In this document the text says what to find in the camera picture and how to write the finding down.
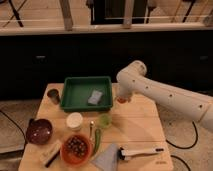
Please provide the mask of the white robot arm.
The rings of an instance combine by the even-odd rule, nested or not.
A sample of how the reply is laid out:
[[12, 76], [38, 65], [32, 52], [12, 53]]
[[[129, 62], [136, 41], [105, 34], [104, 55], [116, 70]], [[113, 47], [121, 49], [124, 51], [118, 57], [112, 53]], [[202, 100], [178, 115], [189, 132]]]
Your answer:
[[140, 93], [213, 132], [213, 97], [151, 80], [146, 73], [147, 67], [140, 60], [121, 69], [116, 76], [117, 98], [129, 101], [133, 93]]

